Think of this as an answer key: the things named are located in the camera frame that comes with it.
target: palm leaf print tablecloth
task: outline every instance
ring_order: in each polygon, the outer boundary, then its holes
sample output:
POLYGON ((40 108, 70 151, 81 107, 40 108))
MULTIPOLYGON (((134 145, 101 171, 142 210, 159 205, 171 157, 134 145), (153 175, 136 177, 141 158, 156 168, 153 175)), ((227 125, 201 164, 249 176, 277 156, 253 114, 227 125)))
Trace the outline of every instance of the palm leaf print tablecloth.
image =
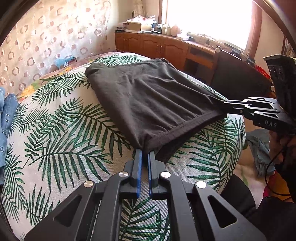
MULTIPOLYGON (((147 59, 116 53, 94 62, 119 65, 147 59)), ((7 144, 1 200, 20 240, 85 180, 107 180, 133 158, 133 147, 108 117, 84 75, 90 64, 51 80, 17 109, 7 144)), ((242 117, 228 115, 192 136, 166 168, 184 181, 204 180, 221 192, 244 141, 242 117)), ((123 202, 120 240, 171 240, 166 202, 149 199, 145 168, 141 197, 123 202)))

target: folded denim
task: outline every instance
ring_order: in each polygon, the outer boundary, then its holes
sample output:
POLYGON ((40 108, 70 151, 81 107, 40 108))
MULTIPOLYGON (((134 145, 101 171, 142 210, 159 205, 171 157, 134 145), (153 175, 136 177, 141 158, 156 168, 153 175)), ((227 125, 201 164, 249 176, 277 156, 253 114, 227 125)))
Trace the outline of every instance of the folded denim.
POLYGON ((4 167, 7 138, 13 117, 18 106, 17 98, 14 94, 9 94, 5 99, 5 90, 0 87, 0 185, 4 184, 4 167))

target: window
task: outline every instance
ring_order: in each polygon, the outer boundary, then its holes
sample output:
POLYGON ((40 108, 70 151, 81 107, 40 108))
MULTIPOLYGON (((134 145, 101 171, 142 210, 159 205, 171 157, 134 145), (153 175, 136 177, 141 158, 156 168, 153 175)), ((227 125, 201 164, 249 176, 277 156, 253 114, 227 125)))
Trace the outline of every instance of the window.
POLYGON ((166 22, 245 50, 252 26, 252 0, 168 0, 166 22))

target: triangular cutout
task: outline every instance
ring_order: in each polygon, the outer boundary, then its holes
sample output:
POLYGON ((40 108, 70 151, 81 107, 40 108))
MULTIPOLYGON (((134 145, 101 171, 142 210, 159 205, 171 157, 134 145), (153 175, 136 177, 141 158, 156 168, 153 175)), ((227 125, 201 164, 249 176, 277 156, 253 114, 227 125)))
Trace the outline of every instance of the triangular cutout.
POLYGON ((231 212, 229 212, 216 198, 209 196, 208 199, 221 228, 225 228, 237 221, 237 218, 231 212))
POLYGON ((79 203, 81 201, 81 196, 74 198, 55 218, 54 220, 59 222, 61 225, 70 227, 74 218, 74 215, 77 211, 79 203))

